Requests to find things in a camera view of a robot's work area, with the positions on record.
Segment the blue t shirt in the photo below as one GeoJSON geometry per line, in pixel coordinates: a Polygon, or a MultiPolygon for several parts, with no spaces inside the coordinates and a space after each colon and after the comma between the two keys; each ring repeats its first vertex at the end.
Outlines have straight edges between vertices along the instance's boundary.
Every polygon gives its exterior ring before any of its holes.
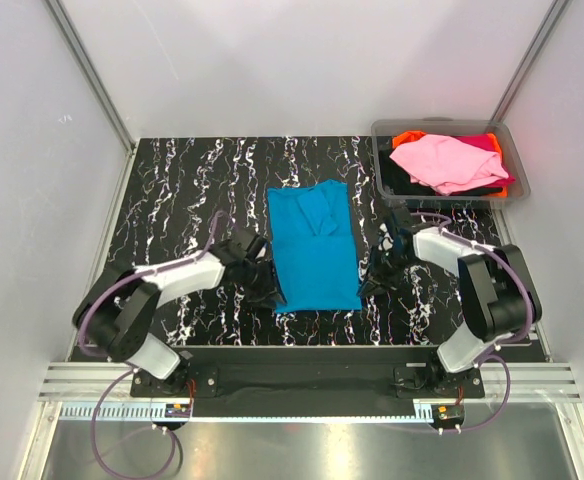
{"type": "Polygon", "coordinates": [[[267,192],[272,254],[285,301],[279,314],[359,311],[359,274],[346,184],[267,192]]]}

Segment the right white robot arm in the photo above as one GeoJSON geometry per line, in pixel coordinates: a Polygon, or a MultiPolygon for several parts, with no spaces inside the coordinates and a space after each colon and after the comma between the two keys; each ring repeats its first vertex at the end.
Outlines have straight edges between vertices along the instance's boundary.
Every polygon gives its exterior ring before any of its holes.
{"type": "Polygon", "coordinates": [[[450,219],[429,212],[392,210],[378,228],[359,287],[362,298],[397,289],[408,266],[427,262],[454,275],[463,321],[411,375],[395,374],[399,393],[453,396],[502,345],[526,337],[542,307],[521,250],[495,247],[449,231],[450,219]]]}

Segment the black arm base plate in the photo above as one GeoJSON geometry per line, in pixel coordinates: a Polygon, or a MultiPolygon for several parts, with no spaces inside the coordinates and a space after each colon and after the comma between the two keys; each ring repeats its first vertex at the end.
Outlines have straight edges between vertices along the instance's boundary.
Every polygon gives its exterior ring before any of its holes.
{"type": "Polygon", "coordinates": [[[196,387],[198,398],[222,398],[250,389],[274,392],[362,391],[398,398],[481,399],[475,368],[450,374],[428,346],[382,347],[193,347],[189,368],[175,387],[145,372],[132,380],[134,397],[177,397],[196,387]]]}

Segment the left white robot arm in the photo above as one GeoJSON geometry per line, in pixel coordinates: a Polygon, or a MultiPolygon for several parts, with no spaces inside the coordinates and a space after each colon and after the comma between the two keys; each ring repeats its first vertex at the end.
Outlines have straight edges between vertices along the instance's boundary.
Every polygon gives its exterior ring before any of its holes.
{"type": "Polygon", "coordinates": [[[83,348],[146,372],[175,396],[192,384],[190,356],[151,333],[156,311],[180,297],[233,284],[259,308],[286,304],[269,242],[240,230],[191,255],[155,265],[106,268],[75,310],[72,322],[83,348]]]}

